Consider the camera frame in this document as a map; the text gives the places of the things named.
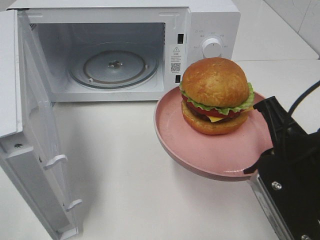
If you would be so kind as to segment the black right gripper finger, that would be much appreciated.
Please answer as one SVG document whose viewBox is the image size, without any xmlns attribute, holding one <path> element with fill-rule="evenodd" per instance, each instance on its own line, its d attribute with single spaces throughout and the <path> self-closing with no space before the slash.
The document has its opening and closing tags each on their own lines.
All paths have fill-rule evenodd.
<svg viewBox="0 0 320 240">
<path fill-rule="evenodd" d="M 306 131 L 282 107 L 275 96 L 253 105 L 264 117 L 275 153 L 282 153 L 290 138 L 306 136 Z"/>
<path fill-rule="evenodd" d="M 259 168 L 259 163 L 258 162 L 255 162 L 253 165 L 251 165 L 250 167 L 248 168 L 245 168 L 243 170 L 243 174 L 244 175 L 252 175 L 255 171 L 257 171 Z"/>
</svg>

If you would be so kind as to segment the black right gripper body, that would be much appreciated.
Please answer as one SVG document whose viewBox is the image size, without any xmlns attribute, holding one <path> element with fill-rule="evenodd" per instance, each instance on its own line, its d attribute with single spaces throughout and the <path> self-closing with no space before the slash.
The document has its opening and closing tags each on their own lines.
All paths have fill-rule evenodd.
<svg viewBox="0 0 320 240">
<path fill-rule="evenodd" d="M 284 147 L 264 152 L 257 161 L 264 182 L 283 188 L 320 189 L 320 132 L 290 136 Z"/>
</svg>

